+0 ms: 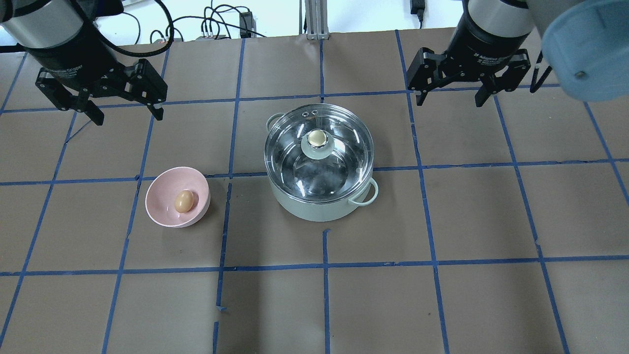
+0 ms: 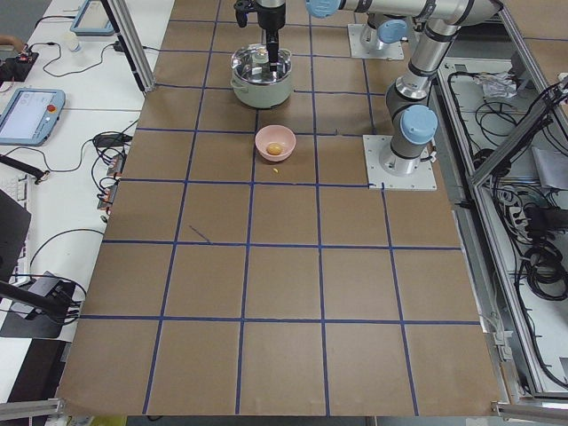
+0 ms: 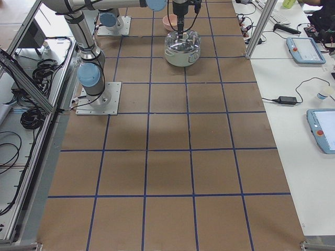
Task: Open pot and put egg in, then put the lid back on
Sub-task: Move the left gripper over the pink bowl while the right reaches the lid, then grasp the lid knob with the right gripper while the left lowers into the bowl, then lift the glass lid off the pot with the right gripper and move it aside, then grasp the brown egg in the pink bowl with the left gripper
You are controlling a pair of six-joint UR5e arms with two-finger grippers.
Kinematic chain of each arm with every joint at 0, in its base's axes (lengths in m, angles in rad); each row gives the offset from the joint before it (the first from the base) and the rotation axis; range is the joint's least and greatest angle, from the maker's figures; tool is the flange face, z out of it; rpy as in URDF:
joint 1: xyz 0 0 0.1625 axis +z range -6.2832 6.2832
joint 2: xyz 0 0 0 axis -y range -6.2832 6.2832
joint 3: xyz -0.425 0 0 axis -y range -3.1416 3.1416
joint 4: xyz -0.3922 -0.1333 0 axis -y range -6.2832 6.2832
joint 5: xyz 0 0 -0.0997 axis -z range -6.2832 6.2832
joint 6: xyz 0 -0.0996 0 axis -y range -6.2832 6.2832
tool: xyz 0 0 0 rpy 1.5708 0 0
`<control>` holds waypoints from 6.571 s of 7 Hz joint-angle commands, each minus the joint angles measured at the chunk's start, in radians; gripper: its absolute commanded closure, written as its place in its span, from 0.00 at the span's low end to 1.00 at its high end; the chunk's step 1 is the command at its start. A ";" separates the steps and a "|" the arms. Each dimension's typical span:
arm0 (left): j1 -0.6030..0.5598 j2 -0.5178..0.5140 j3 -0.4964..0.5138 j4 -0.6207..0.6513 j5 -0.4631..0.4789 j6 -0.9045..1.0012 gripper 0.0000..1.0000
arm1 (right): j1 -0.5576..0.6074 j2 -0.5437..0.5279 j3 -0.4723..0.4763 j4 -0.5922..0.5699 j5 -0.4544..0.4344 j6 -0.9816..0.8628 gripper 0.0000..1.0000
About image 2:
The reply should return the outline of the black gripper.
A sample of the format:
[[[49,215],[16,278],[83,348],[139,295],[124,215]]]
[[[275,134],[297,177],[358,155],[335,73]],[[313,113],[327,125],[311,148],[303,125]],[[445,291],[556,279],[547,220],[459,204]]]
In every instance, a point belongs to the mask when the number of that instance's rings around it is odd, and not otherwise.
[[[259,26],[266,31],[269,69],[277,72],[279,63],[279,30],[285,26],[285,0],[257,0]]]

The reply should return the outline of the rear silver robot arm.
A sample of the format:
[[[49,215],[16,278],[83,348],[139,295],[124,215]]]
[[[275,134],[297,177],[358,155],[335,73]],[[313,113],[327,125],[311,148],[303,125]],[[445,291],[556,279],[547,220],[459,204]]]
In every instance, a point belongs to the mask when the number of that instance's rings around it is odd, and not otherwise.
[[[369,12],[359,40],[364,48],[379,51],[400,42],[406,37],[407,30],[406,18],[402,15]]]

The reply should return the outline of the front silver robot arm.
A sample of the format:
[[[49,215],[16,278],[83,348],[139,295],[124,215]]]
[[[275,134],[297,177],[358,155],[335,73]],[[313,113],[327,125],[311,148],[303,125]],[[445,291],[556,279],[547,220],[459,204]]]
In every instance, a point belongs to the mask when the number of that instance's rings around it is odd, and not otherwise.
[[[438,118],[428,108],[427,97],[430,80],[446,54],[446,42],[453,37],[439,33],[434,26],[446,25],[435,20],[437,8],[434,1],[307,1],[308,13],[325,19],[332,14],[348,10],[368,16],[382,14],[394,21],[397,17],[427,17],[423,35],[407,64],[407,71],[388,89],[386,103],[394,126],[390,144],[380,153],[382,168],[392,176],[406,177],[414,173],[421,162],[424,147],[429,144],[438,129]]]

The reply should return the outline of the rear robot base plate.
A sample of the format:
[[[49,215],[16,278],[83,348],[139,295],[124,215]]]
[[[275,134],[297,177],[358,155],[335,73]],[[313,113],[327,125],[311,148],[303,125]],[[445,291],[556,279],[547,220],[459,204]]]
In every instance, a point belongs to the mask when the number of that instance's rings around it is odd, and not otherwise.
[[[384,43],[377,30],[367,24],[349,24],[348,36],[351,56],[356,59],[402,60],[404,52],[400,41]]]

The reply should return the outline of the front robot base plate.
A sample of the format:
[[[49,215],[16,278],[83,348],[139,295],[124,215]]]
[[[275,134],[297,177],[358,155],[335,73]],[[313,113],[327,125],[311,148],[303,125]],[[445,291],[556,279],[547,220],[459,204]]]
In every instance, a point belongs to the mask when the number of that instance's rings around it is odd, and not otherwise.
[[[382,152],[390,147],[391,136],[364,135],[363,146],[367,166],[367,185],[370,189],[392,191],[435,191],[437,189],[431,161],[422,162],[428,151],[422,150],[414,170],[405,176],[395,176],[385,169]]]

